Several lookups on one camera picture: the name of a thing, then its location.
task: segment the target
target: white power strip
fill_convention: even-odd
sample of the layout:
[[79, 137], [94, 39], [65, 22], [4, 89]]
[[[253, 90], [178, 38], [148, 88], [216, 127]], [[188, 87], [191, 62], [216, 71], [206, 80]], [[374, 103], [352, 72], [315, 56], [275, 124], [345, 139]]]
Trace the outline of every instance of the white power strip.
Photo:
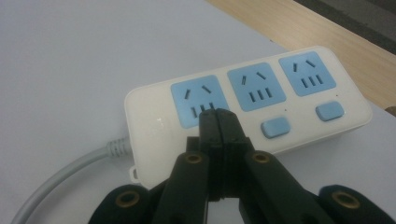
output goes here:
[[359, 128], [372, 117], [344, 67], [323, 47], [138, 88], [127, 95], [125, 110], [133, 170], [143, 186], [169, 177], [187, 137], [198, 136], [199, 113], [211, 107], [234, 112], [255, 149], [274, 154]]

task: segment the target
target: power strip housing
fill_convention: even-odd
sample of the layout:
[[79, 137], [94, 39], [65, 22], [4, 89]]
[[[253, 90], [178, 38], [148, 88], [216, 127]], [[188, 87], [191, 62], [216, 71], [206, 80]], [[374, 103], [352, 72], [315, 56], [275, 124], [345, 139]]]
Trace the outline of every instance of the power strip housing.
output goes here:
[[233, 111], [253, 146], [273, 154], [352, 131], [372, 117], [343, 65], [323, 47], [168, 80], [126, 96], [131, 178], [136, 171], [149, 189], [164, 181], [209, 108]]

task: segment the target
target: white table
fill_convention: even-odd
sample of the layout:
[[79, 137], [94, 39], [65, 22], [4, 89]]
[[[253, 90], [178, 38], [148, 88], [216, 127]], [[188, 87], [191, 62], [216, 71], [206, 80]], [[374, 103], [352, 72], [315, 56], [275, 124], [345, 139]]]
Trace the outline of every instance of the white table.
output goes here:
[[[0, 223], [69, 162], [126, 136], [128, 91], [284, 52], [206, 2], [3, 1], [0, 6]], [[396, 119], [373, 105], [367, 126], [279, 156], [314, 193], [356, 189], [396, 218]], [[131, 158], [66, 180], [28, 223], [87, 223]], [[237, 200], [209, 223], [242, 223]]]

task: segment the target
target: table surface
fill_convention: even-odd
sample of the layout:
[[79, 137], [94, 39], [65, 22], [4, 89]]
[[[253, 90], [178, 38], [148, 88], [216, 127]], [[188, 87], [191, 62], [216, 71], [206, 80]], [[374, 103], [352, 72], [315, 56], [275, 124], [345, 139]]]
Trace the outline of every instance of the table surface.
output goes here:
[[367, 99], [384, 109], [396, 105], [394, 54], [292, 0], [208, 2], [285, 49], [331, 49]]
[[[0, 223], [66, 164], [128, 134], [130, 90], [285, 51], [202, 1], [2, 2]], [[396, 119], [371, 106], [363, 128], [279, 159], [306, 189], [345, 185], [396, 218]], [[106, 194], [130, 183], [132, 165], [124, 158], [85, 168], [28, 223], [87, 223]], [[237, 200], [210, 204], [208, 217], [242, 223]]]

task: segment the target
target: screw hole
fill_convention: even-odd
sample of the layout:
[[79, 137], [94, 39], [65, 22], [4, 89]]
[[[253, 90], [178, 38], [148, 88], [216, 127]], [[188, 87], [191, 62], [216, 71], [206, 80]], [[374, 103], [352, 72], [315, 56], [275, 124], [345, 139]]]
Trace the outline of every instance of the screw hole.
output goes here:
[[117, 196], [116, 205], [121, 208], [128, 208], [137, 204], [139, 199], [140, 196], [136, 191], [125, 191]]
[[270, 160], [270, 158], [265, 154], [255, 153], [253, 154], [253, 160], [259, 163], [267, 163]]
[[357, 209], [361, 207], [361, 203], [359, 202], [358, 199], [341, 190], [334, 192], [332, 194], [332, 199], [335, 200], [340, 205], [344, 206], [345, 208]]
[[186, 156], [186, 161], [191, 164], [196, 164], [202, 161], [202, 157], [200, 155], [191, 154]]

